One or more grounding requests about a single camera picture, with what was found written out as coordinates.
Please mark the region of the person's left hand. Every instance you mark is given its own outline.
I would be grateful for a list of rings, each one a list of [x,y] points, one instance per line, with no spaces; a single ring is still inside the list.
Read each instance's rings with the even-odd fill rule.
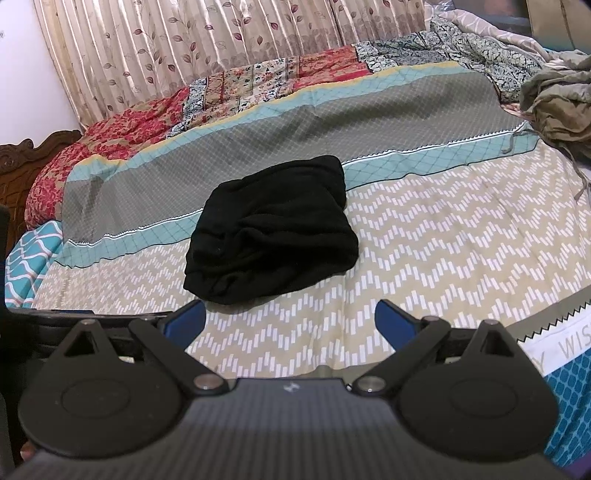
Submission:
[[[29,461],[36,453],[35,445],[30,441],[26,441],[20,448],[20,456],[24,462]]]

